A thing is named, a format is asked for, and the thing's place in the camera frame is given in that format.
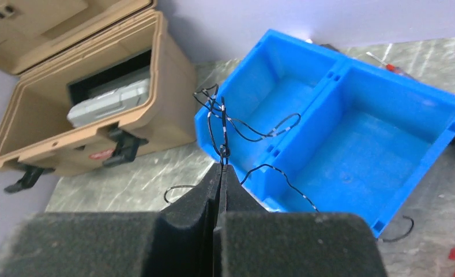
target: case latch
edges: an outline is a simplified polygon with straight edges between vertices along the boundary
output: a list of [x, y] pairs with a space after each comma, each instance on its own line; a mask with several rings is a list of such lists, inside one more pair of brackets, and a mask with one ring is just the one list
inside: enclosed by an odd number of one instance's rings
[[35, 185], [35, 182], [40, 178], [42, 174], [52, 173], [54, 169], [44, 169], [38, 166], [30, 166], [27, 164], [19, 164], [19, 167], [25, 170], [24, 176], [18, 180], [15, 184], [9, 185], [4, 188], [6, 193], [17, 193], [24, 189], [30, 189]]
[[112, 157], [103, 161], [104, 167], [114, 167], [123, 163], [130, 163], [136, 159], [139, 146], [149, 143], [145, 138], [138, 138], [122, 129], [112, 128], [108, 131], [111, 140], [117, 143]]

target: black cable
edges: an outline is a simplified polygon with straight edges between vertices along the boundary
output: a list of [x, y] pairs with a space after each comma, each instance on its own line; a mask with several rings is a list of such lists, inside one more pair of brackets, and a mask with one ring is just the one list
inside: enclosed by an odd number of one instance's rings
[[[210, 89], [213, 89], [215, 88], [215, 91], [213, 93], [212, 96], [210, 96], [210, 94], [208, 93], [208, 91]], [[214, 147], [214, 150], [215, 152], [219, 155], [220, 157], [220, 164], [221, 166], [224, 166], [224, 158], [225, 158], [225, 164], [228, 164], [228, 156], [230, 155], [230, 149], [228, 147], [228, 138], [227, 138], [227, 127], [226, 127], [226, 120], [229, 121], [232, 125], [232, 127], [234, 127], [234, 130], [237, 132], [237, 134], [239, 134], [243, 139], [247, 140], [247, 141], [251, 141], [251, 142], [258, 142], [258, 141], [261, 141], [267, 137], [276, 137], [280, 134], [283, 134], [284, 132], [287, 132], [289, 131], [290, 129], [292, 129], [293, 127], [295, 127], [299, 122], [300, 120], [302, 119], [302, 116], [298, 113], [293, 113], [293, 114], [290, 114], [289, 116], [287, 116], [286, 118], [284, 118], [282, 121], [280, 121], [270, 132], [268, 132], [267, 134], [263, 134], [257, 130], [255, 130], [254, 128], [252, 128], [251, 126], [249, 126], [247, 123], [239, 120], [239, 119], [235, 119], [235, 118], [230, 118], [229, 116], [227, 116], [227, 112], [225, 110], [225, 101], [224, 101], [224, 98], [221, 97], [221, 105], [219, 108], [215, 107], [215, 105], [219, 106], [219, 104], [217, 103], [216, 99], [217, 99], [217, 93], [219, 91], [219, 86], [217, 84], [215, 84], [214, 86], [210, 87], [210, 88], [205, 88], [205, 89], [202, 89], [198, 92], [195, 92], [193, 94], [193, 97], [195, 97], [195, 100], [200, 103], [202, 106], [204, 106], [205, 108], [207, 108], [209, 110], [208, 114], [207, 114], [207, 126], [208, 126], [208, 129], [209, 129], [209, 135], [210, 135], [210, 139], [212, 140], [212, 144], [213, 144], [213, 147]], [[197, 94], [203, 94], [204, 96], [207, 97], [207, 101], [209, 103], [209, 106], [207, 106], [206, 104], [202, 103], [202, 101], [200, 101], [198, 98], [197, 98]], [[215, 114], [213, 111], [220, 111], [222, 112], [221, 116]], [[216, 142], [215, 142], [215, 139], [213, 137], [213, 132], [212, 132], [212, 122], [210, 120], [210, 118], [212, 117], [212, 114], [217, 117], [217, 118], [220, 118], [222, 119], [222, 128], [223, 128], [223, 133], [224, 133], [224, 144], [221, 144], [220, 146], [220, 150], [217, 149], [217, 145], [216, 145]], [[287, 120], [289, 120], [290, 118], [292, 118], [293, 116], [297, 116], [297, 121], [292, 124], [291, 126], [285, 128], [284, 130], [282, 131], [279, 131], [277, 133], [275, 133], [277, 131], [277, 129], [283, 124], [285, 123]], [[246, 136], [244, 136], [240, 131], [239, 129], [237, 128], [237, 126], [234, 124], [234, 122], [239, 122], [241, 123], [242, 125], [244, 125], [245, 127], [247, 127], [249, 130], [251, 130], [253, 133], [255, 134], [258, 134], [260, 135], [261, 137], [258, 138], [258, 139], [251, 139], [251, 138], [248, 138]], [[264, 167], [264, 166], [268, 166], [270, 167], [271, 169], [274, 169], [280, 173], [282, 173], [283, 176], [285, 176], [285, 179], [287, 181], [287, 184], [288, 186], [290, 186], [290, 188], [292, 188], [293, 190], [295, 190], [297, 193], [299, 193], [304, 199], [306, 199], [310, 205], [314, 208], [314, 210], [316, 212], [319, 212], [319, 210], [317, 209], [317, 207], [314, 205], [314, 203], [305, 195], [303, 194], [298, 188], [294, 187], [290, 181], [288, 180], [288, 176], [286, 175], [285, 172], [283, 172], [282, 170], [270, 165], [270, 164], [262, 164], [260, 166], [257, 166], [253, 169], [251, 169], [250, 171], [247, 172], [244, 180], [240, 183], [241, 185], [244, 184], [247, 180], [247, 177], [249, 176], [249, 174], [251, 174], [253, 171], [256, 171], [258, 169], [260, 169], [261, 167]]]
[[[210, 96], [210, 95], [208, 94], [207, 90], [212, 89], [212, 88], [215, 88], [216, 90], [214, 91], [214, 94], [213, 94], [212, 96]], [[210, 119], [209, 119], [209, 118], [210, 118], [211, 115], [214, 115], [215, 117], [222, 119], [221, 116], [219, 116], [219, 115], [217, 115], [216, 113], [214, 113], [214, 111], [222, 111], [222, 108], [221, 108], [221, 107], [219, 107], [219, 108], [215, 107], [215, 105], [218, 105], [218, 106], [219, 106], [218, 102], [215, 101], [215, 99], [217, 98], [217, 92], [218, 92], [218, 91], [219, 91], [219, 86], [218, 86], [218, 85], [214, 85], [214, 86], [212, 86], [212, 87], [210, 87], [210, 88], [202, 89], [202, 90], [200, 90], [200, 91], [198, 91], [198, 92], [195, 92], [195, 93], [193, 94], [193, 97], [195, 98], [195, 100], [196, 100], [198, 103], [200, 103], [202, 106], [204, 106], [205, 108], [207, 108], [207, 109], [209, 110], [209, 113], [207, 114], [207, 123], [208, 123], [208, 124], [210, 124], [210, 123], [209, 123], [209, 122], [210, 122]], [[203, 94], [203, 95], [205, 95], [205, 96], [208, 98], [208, 103], [209, 103], [210, 106], [207, 106], [205, 103], [203, 103], [202, 101], [200, 101], [200, 99], [197, 98], [197, 95], [198, 95], [198, 94]], [[295, 123], [293, 123], [291, 126], [285, 128], [285, 129], [283, 129], [282, 131], [279, 131], [279, 132], [275, 133], [276, 130], [277, 130], [283, 123], [285, 123], [287, 120], [289, 120], [290, 118], [292, 118], [292, 117], [294, 117], [294, 116], [297, 116], [297, 120], [296, 120]], [[287, 117], [285, 117], [283, 120], [281, 120], [281, 121], [280, 121], [280, 122], [279, 122], [271, 131], [270, 131], [270, 132], [268, 132], [267, 134], [264, 134], [264, 133], [261, 133], [261, 132], [255, 130], [254, 128], [252, 128], [251, 126], [249, 126], [247, 123], [245, 123], [245, 122], [242, 121], [242, 120], [239, 120], [239, 119], [236, 119], [236, 118], [231, 118], [231, 117], [229, 117], [229, 116], [227, 115], [227, 113], [225, 114], [225, 118], [226, 118], [227, 121], [229, 121], [229, 122], [231, 123], [232, 127], [234, 127], [234, 130], [235, 130], [235, 131], [237, 132], [237, 134], [239, 134], [243, 139], [245, 139], [245, 140], [247, 140], [247, 141], [251, 141], [251, 142], [253, 142], [253, 143], [256, 143], [256, 142], [261, 141], [261, 140], [263, 140], [263, 139], [265, 139], [265, 138], [267, 138], [267, 137], [276, 137], [276, 136], [279, 136], [279, 135], [281, 135], [281, 134], [283, 134], [283, 133], [289, 131], [290, 129], [294, 128], [296, 125], [298, 125], [298, 124], [300, 123], [300, 120], [302, 119], [302, 116], [301, 116], [299, 113], [290, 114], [289, 116], [287, 116]], [[260, 137], [260, 138], [257, 138], [257, 139], [253, 139], [253, 138], [248, 138], [248, 137], [246, 137], [243, 133], [241, 133], [241, 131], [238, 129], [238, 127], [234, 124], [234, 122], [239, 122], [239, 123], [241, 123], [242, 125], [244, 125], [245, 127], [247, 127], [249, 130], [251, 130], [253, 133], [258, 134], [258, 135], [260, 135], [261, 137]], [[213, 135], [212, 135], [212, 132], [211, 132], [211, 131], [212, 131], [212, 129], [210, 128], [210, 129], [209, 129], [210, 137], [213, 138]], [[219, 154], [219, 150], [216, 148], [216, 146], [217, 146], [217, 145], [215, 145], [214, 149], [216, 150], [217, 154], [220, 155], [220, 154]]]
[[251, 174], [253, 171], [256, 171], [256, 170], [258, 170], [258, 169], [260, 169], [261, 167], [264, 167], [264, 166], [267, 166], [267, 167], [269, 167], [269, 168], [271, 168], [271, 169], [274, 169], [274, 170], [280, 172], [283, 176], [285, 176], [285, 179], [287, 180], [288, 186], [290, 186], [290, 188], [293, 188], [293, 189], [294, 189], [296, 192], [298, 192], [303, 198], [305, 198], [305, 199], [312, 205], [312, 208], [314, 208], [314, 210], [315, 210], [316, 212], [319, 212], [319, 210], [315, 207], [315, 205], [314, 205], [314, 203], [312, 202], [312, 200], [310, 200], [310, 199], [309, 199], [305, 194], [303, 194], [298, 188], [294, 187], [294, 186], [290, 183], [290, 181], [288, 180], [288, 176], [285, 174], [285, 172], [283, 172], [283, 171], [281, 171], [280, 169], [278, 169], [278, 168], [272, 166], [271, 164], [264, 163], [264, 164], [261, 164], [261, 165], [255, 167], [255, 168], [251, 169], [250, 171], [248, 171], [248, 172], [246, 173], [246, 176], [244, 177], [244, 179], [240, 182], [241, 185], [244, 184], [244, 182], [246, 182], [247, 177], [249, 177], [249, 174]]
[[166, 195], [168, 194], [168, 192], [174, 190], [174, 189], [184, 189], [184, 188], [195, 188], [195, 186], [192, 186], [192, 185], [178, 185], [178, 186], [172, 186], [170, 187], [169, 189], [167, 189], [164, 194], [163, 194], [163, 199], [166, 203], [168, 204], [171, 204], [172, 202], [170, 202], [168, 200], [168, 198], [166, 198]]
[[412, 232], [412, 229], [414, 229], [414, 219], [412, 219], [412, 217], [406, 216], [406, 215], [403, 215], [402, 217], [407, 219], [407, 220], [409, 220], [409, 221], [411, 221], [411, 226], [409, 227], [409, 230], [407, 230], [407, 232], [405, 232], [403, 235], [399, 235], [396, 238], [377, 238], [377, 241], [381, 241], [381, 242], [396, 242], [396, 241], [399, 241], [399, 240], [409, 236], [410, 233]]

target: gray marble floor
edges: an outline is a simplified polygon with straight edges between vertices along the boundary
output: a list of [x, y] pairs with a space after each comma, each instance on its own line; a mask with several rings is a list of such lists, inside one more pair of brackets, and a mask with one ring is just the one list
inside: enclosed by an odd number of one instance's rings
[[[455, 93], [455, 39], [386, 44], [344, 50], [351, 57], [376, 65], [365, 55], [401, 66], [416, 79]], [[197, 67], [199, 86], [221, 83], [238, 61]], [[171, 185], [194, 185], [213, 160], [194, 144], [139, 157], [134, 163], [100, 169], [59, 181], [46, 211], [150, 211], [166, 206], [163, 192]], [[188, 189], [171, 192], [170, 199]], [[394, 244], [379, 243], [389, 276], [452, 276], [455, 261], [455, 148], [449, 147], [420, 182], [382, 237], [406, 230], [413, 217], [414, 231]]]

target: blue plastic bin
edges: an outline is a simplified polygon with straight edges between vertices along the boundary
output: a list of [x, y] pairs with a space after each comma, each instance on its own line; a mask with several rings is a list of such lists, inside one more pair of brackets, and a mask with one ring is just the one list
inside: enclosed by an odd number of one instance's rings
[[[248, 53], [219, 89], [219, 98], [225, 97], [227, 113], [254, 129], [267, 133], [282, 119], [293, 113], [303, 114], [310, 103], [330, 81], [342, 65], [344, 55], [318, 47], [277, 32], [268, 32]], [[195, 116], [200, 147], [210, 156], [215, 153], [207, 129], [208, 110], [202, 108]], [[292, 125], [291, 118], [280, 130]], [[249, 138], [259, 138], [246, 127], [237, 124]], [[216, 141], [223, 140], [221, 121], [212, 119]], [[241, 138], [228, 125], [230, 162], [239, 178], [254, 167], [267, 148], [273, 148], [285, 134], [252, 143]]]
[[[301, 52], [291, 50], [289, 45], [300, 47]], [[303, 66], [308, 65], [299, 62], [298, 57], [309, 58], [311, 55], [305, 51], [330, 54], [322, 50], [269, 31], [242, 67], [224, 83], [221, 92], [226, 99], [229, 97], [226, 107], [230, 116], [246, 115], [244, 118], [251, 120], [249, 123], [255, 128], [267, 131], [289, 113], [302, 114], [300, 124], [276, 140], [248, 143], [231, 131], [230, 138], [235, 141], [231, 148], [235, 159], [231, 162], [244, 174], [259, 164], [272, 164], [283, 170], [293, 186], [320, 211], [355, 213], [379, 236], [455, 136], [455, 95], [339, 55], [334, 56], [337, 61], [329, 69], [318, 66], [320, 74], [310, 74], [322, 76], [315, 87], [320, 86], [311, 90], [310, 97], [302, 98], [302, 89], [297, 86], [280, 92], [273, 89], [287, 79], [279, 76], [287, 75], [256, 74], [261, 65], [276, 68], [275, 64], [292, 70], [285, 72], [298, 72], [296, 68], [305, 72]], [[259, 51], [263, 63], [253, 60]], [[275, 53], [286, 54], [274, 59]], [[283, 97], [273, 96], [275, 100], [271, 102], [267, 101], [271, 94], [265, 98], [246, 96], [252, 90], [243, 88], [268, 83], [260, 81], [263, 77], [271, 77], [271, 82], [277, 80], [277, 85], [267, 90], [274, 95], [283, 93]], [[304, 78], [307, 76], [300, 75], [296, 80], [304, 83]], [[245, 98], [252, 101], [242, 102]], [[249, 110], [257, 113], [243, 113]], [[198, 141], [212, 155], [204, 126], [205, 113], [203, 109], [195, 118]], [[214, 121], [216, 138], [222, 141], [220, 121]], [[271, 209], [313, 212], [311, 205], [287, 185], [283, 175], [267, 167], [250, 175], [245, 187]]]

